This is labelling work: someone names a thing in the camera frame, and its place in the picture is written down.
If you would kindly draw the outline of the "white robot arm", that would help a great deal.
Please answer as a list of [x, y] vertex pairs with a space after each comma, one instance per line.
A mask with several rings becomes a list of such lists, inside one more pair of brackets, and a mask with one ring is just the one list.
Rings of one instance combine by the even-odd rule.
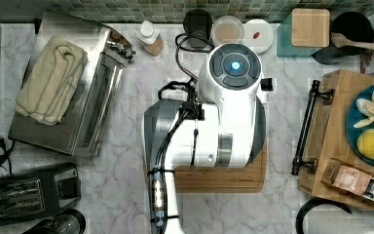
[[151, 234], [184, 234], [176, 200], [179, 166], [244, 168], [261, 151], [266, 134], [264, 75], [248, 46], [213, 49], [195, 86], [171, 81], [162, 91], [181, 90], [184, 100], [164, 98], [144, 111], [141, 143], [149, 196]]

